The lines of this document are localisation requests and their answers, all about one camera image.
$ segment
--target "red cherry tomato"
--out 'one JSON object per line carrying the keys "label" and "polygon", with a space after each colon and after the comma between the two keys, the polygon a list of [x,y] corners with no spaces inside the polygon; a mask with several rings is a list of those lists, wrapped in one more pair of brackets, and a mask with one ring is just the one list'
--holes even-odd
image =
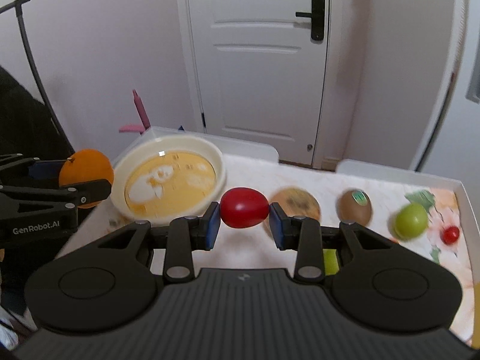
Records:
{"label": "red cherry tomato", "polygon": [[232,188],[220,200],[220,216],[229,227],[252,227],[267,218],[268,206],[267,198],[257,190]]}
{"label": "red cherry tomato", "polygon": [[452,245],[460,238],[460,229],[457,226],[447,227],[441,234],[441,238],[445,245]]}

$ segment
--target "white door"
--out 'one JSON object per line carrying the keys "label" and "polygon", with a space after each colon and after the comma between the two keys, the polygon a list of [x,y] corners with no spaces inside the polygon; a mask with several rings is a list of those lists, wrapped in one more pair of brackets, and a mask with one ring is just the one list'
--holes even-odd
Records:
{"label": "white door", "polygon": [[188,0],[200,95],[209,134],[274,146],[311,164],[325,39],[311,40],[311,0]]}

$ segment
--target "orange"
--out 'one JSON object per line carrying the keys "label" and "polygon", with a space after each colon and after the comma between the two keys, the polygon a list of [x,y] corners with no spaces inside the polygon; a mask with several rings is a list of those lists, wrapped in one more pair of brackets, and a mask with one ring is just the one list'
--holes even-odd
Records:
{"label": "orange", "polygon": [[[58,176],[60,186],[106,179],[113,184],[113,168],[106,155],[95,149],[83,149],[69,157],[63,164]],[[78,206],[94,207],[100,202]]]}

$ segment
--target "kiwi sticker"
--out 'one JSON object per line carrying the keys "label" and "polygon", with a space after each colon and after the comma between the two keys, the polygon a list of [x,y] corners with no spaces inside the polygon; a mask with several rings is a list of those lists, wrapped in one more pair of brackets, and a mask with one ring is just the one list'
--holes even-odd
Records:
{"label": "kiwi sticker", "polygon": [[354,191],[352,192],[352,198],[357,202],[357,204],[361,206],[366,206],[368,203],[367,197],[362,191]]}

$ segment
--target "door handle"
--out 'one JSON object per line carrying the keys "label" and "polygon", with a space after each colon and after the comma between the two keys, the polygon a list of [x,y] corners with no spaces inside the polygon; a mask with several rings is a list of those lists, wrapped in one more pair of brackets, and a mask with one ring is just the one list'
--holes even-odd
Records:
{"label": "door handle", "polygon": [[325,0],[311,0],[311,13],[295,12],[296,17],[311,18],[310,37],[314,41],[322,41],[325,37]]}

